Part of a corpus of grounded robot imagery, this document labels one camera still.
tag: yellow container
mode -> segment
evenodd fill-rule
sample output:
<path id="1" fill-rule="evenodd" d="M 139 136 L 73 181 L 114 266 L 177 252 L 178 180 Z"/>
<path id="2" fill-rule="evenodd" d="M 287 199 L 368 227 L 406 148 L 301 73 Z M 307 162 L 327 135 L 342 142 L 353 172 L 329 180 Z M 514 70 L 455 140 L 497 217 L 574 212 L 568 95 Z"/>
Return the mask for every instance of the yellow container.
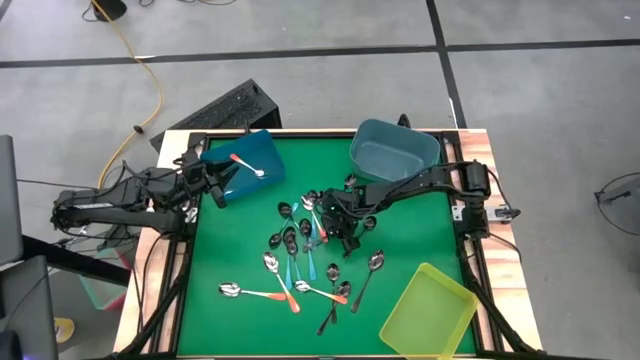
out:
<path id="1" fill-rule="evenodd" d="M 420 264 L 380 339 L 407 358 L 450 359 L 477 306 L 471 291 L 431 264 Z"/>

